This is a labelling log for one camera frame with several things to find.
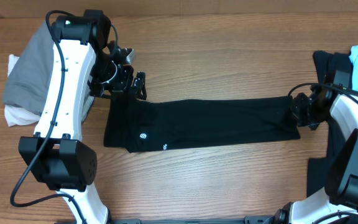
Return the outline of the black t-shirt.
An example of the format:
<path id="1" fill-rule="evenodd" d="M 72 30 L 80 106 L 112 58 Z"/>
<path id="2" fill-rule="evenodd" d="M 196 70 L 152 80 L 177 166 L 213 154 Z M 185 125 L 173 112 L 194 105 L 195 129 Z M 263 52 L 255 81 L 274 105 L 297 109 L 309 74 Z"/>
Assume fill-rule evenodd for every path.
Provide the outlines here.
<path id="1" fill-rule="evenodd" d="M 291 102 L 280 96 L 151 103 L 120 96 L 111 102 L 103 144 L 151 152 L 299 139 Z"/>

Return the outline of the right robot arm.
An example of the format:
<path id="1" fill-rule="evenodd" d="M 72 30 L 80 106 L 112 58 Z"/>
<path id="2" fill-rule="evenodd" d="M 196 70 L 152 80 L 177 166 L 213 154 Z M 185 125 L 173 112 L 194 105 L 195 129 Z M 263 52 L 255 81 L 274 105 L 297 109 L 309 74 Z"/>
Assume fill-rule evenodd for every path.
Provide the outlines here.
<path id="1" fill-rule="evenodd" d="M 339 223 L 358 221 L 358 92 L 349 88 L 350 73 L 336 70 L 323 83 L 310 83 L 312 94 L 298 94 L 291 112 L 299 126 L 315 129 L 333 120 L 345 139 L 324 187 L 298 202 L 288 203 L 266 223 Z"/>

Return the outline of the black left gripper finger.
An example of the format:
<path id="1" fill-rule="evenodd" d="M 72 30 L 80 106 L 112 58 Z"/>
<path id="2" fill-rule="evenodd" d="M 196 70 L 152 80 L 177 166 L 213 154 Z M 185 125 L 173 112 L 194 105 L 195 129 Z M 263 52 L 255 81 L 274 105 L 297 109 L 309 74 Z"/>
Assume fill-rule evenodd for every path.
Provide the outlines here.
<path id="1" fill-rule="evenodd" d="M 145 87 L 145 76 L 146 76 L 145 72 L 137 72 L 137 76 L 136 76 L 137 87 L 138 87 L 137 97 L 138 97 L 138 99 L 141 99 L 141 100 L 147 99 L 147 92 L 146 92 L 146 87 Z"/>
<path id="2" fill-rule="evenodd" d="M 129 94 L 134 96 L 142 96 L 142 79 L 135 78 L 132 86 L 129 88 Z"/>

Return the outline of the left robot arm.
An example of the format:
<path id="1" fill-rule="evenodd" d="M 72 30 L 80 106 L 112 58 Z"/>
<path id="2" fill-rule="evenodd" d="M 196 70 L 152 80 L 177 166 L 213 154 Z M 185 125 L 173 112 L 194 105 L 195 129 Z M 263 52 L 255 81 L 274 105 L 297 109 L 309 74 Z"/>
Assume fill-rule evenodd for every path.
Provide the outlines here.
<path id="1" fill-rule="evenodd" d="M 112 223 L 94 184 L 97 156 L 82 141 L 81 114 L 86 95 L 146 99 L 145 73 L 132 68 L 132 49 L 109 40 L 116 28 L 103 11 L 56 14 L 55 22 L 47 22 L 53 41 L 47 99 L 33 136 L 20 138 L 19 153 L 25 174 L 46 184 L 53 197 L 63 198 L 75 223 Z"/>

